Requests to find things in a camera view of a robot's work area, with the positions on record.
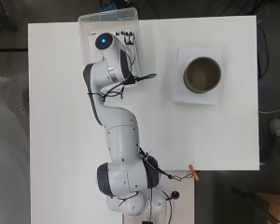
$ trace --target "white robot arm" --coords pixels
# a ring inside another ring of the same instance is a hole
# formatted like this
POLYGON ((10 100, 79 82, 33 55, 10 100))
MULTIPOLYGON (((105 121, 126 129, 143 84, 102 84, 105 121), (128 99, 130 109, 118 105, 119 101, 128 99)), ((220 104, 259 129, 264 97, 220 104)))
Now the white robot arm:
MULTIPOLYGON (((93 114, 105 127, 107 147, 112 162, 97 169, 100 191, 107 195, 109 209, 138 216, 148 211, 150 190, 159 185, 160 172, 153 157, 144 160, 139 154, 139 130, 134 114, 124 108, 106 106, 100 94, 103 87, 122 83, 132 76, 130 58, 125 47, 112 34, 101 34, 95 41, 105 60, 88 64, 84 79, 88 87, 93 114)), ((153 213, 165 205, 161 195, 154 194, 153 213)))

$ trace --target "clear plastic box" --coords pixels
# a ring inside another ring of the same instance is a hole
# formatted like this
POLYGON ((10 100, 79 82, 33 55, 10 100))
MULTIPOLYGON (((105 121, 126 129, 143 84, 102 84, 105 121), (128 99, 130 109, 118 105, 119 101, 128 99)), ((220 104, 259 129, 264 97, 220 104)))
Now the clear plastic box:
POLYGON ((141 76, 137 51, 137 48, 139 48, 140 28, 138 13, 135 8, 130 7, 81 16, 77 21, 85 66, 89 63, 100 62, 103 59, 94 42, 98 35, 110 33, 115 35, 126 46, 133 65, 132 74, 138 77, 141 76))

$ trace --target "floor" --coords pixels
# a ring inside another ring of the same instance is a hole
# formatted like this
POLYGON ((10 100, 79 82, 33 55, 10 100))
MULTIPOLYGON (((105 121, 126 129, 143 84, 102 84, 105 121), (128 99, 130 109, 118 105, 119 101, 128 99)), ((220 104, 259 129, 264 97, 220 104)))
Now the floor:
MULTIPOLYGON (((208 0, 135 0, 141 20, 204 17, 208 0)), ((251 1, 238 0, 229 7, 224 16, 236 15, 241 8, 251 7, 251 1)), ((259 14, 264 20, 259 26, 264 30, 269 47, 270 65, 264 78, 259 81, 259 110, 270 111, 280 108, 280 2, 269 4, 259 14)), ((77 21, 80 15, 96 12, 98 0, 2 0, 11 20, 20 31, 16 34, 7 30, 0 32, 0 48, 27 48, 27 24, 32 22, 77 21)), ((230 1, 217 0, 210 16, 218 16, 230 1)), ((259 56, 264 70, 264 41, 259 35, 259 56)), ((25 130, 29 132, 27 52, 0 53, 0 77, 11 79, 6 98, 9 106, 18 115, 25 130)), ((269 122, 273 116, 259 115, 259 147, 262 152, 277 149, 270 137, 269 122)), ((230 193, 231 186, 258 192, 280 194, 280 157, 260 167, 260 172, 200 172, 201 181, 196 184, 196 223, 266 223, 230 193)))

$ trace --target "black cable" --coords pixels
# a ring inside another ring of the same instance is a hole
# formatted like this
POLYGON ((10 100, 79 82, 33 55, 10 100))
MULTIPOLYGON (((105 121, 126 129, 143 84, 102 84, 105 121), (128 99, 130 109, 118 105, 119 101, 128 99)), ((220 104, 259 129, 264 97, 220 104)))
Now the black cable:
POLYGON ((152 180, 150 176, 150 172, 147 172, 149 176, 149 182, 150 182, 150 212, 149 212, 149 221, 151 221, 151 212, 152 212, 152 180))
POLYGON ((160 18, 160 15, 159 13, 157 12, 156 8, 152 5, 151 1, 150 0, 147 0, 149 6, 151 7, 153 13, 156 15, 156 17, 159 19, 160 18))
POLYGON ((178 175, 169 175, 166 172, 164 172, 162 169, 160 169, 158 166, 154 166, 153 164, 151 164, 147 160, 148 154, 145 153, 142 148, 139 148, 139 154, 140 154, 140 157, 144 160, 144 162, 146 162, 152 169, 154 169, 159 174, 166 175, 169 179, 174 179, 174 180, 177 180, 177 181, 181 182, 183 179, 193 177, 193 174, 188 174, 188 175, 185 175, 183 177, 180 177, 178 175))
POLYGON ((129 199, 131 199, 131 198, 134 198, 134 197, 137 196, 137 195, 138 195, 138 191, 137 191, 134 195, 132 195, 131 197, 128 197, 128 198, 125 198, 125 199, 118 198, 119 200, 122 200, 122 202, 119 204, 119 207, 120 207, 124 202, 126 202, 127 200, 129 200, 129 199))
POLYGON ((108 7, 109 5, 106 4, 103 0, 100 0, 100 7, 103 7, 102 3, 105 5, 104 7, 108 7))
POLYGON ((222 16, 233 4, 233 1, 234 0, 231 0, 230 3, 228 4, 228 6, 224 9, 224 11, 219 15, 219 16, 222 16))
POLYGON ((142 80, 145 80, 145 79, 154 78, 154 77, 156 77, 156 76, 157 76, 157 74, 152 73, 152 74, 149 74, 149 75, 143 76, 143 77, 134 77, 134 80, 135 80, 135 81, 142 81, 142 80))
POLYGON ((241 9, 239 10, 239 12, 238 12, 236 15, 240 15, 240 13, 241 13, 242 11, 245 13, 245 8, 246 8, 246 6, 248 5, 249 1, 250 1, 250 0, 247 0, 247 1, 245 2, 245 4, 243 5, 243 7, 241 7, 241 9))
POLYGON ((263 39, 264 39, 264 43, 265 43, 265 48, 266 48, 266 57, 267 57, 267 64, 265 66, 265 69, 264 69, 264 72, 263 74, 261 75, 260 78, 264 77, 268 71, 268 68, 269 68, 269 64, 270 64, 270 55, 269 55, 269 49, 268 49, 268 42, 267 42, 267 37, 264 33, 264 31, 258 26, 258 28, 261 30, 262 32, 262 35, 263 35, 263 39))
POLYGON ((120 84, 118 84, 118 85, 115 85, 114 87, 112 87, 111 89, 109 89, 104 95, 103 95, 103 102, 105 101, 105 98, 106 97, 108 97, 108 94, 110 93, 110 92, 112 92, 112 90, 114 90, 115 88, 117 88, 117 87, 119 87, 119 86, 122 86, 123 84, 122 83, 120 83, 120 84))
POLYGON ((211 3, 212 3, 212 0, 208 0, 207 6, 203 12, 206 12, 206 10, 210 7, 211 3))
POLYGON ((151 221, 151 213, 152 213, 152 179, 151 179, 151 175, 150 172, 147 172, 148 174, 148 178, 149 178, 149 185, 150 185, 150 212, 149 212, 149 222, 151 221))
POLYGON ((214 1, 210 1, 209 2, 209 7, 208 7, 208 9, 207 9, 207 11, 206 11, 206 16, 208 17, 209 16, 209 11, 210 11, 210 9, 211 9, 211 7, 213 6, 213 4, 216 2, 217 0, 214 0, 214 1))
POLYGON ((171 204, 171 200, 170 200, 170 197, 169 197, 169 195, 165 192, 165 191, 163 191, 162 189, 160 189, 160 191, 164 194, 164 195, 166 195, 166 197, 167 197, 167 202, 169 202, 169 204, 170 204, 170 216, 169 216, 169 220, 168 220, 168 224, 170 224, 170 222, 171 222, 171 218, 172 218, 172 204, 171 204))

